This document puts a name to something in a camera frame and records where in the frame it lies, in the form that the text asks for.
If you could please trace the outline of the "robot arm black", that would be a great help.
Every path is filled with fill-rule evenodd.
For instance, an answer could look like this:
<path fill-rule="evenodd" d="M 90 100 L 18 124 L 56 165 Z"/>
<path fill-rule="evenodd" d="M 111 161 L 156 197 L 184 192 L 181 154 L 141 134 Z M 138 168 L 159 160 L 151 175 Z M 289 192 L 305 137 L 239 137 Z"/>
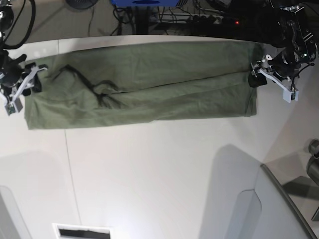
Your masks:
<path fill-rule="evenodd" d="M 317 44 L 308 25 L 307 15 L 301 0 L 270 0 L 268 6 L 254 17 L 255 27 L 266 43 L 283 50 L 268 66 L 261 61 L 252 64 L 248 78 L 250 87 L 257 88 L 267 83 L 266 77 L 259 72 L 265 69 L 279 79 L 291 80 L 291 90 L 295 89 L 295 79 L 306 67 L 313 66 L 317 57 Z"/>
<path fill-rule="evenodd" d="M 2 0 L 0 2 L 0 92 L 5 97 L 9 97 L 13 87 L 19 84 L 20 78 L 24 74 L 20 64 L 27 58 L 25 54 L 22 54 L 20 57 L 12 59 L 9 57 L 8 51 L 16 50 L 27 42 L 35 23 L 36 3 L 31 0 L 31 19 L 24 38 L 16 45 L 8 45 L 6 43 L 24 10 L 25 4 L 26 1 L 23 2 L 18 17 L 14 17 L 11 1 Z"/>

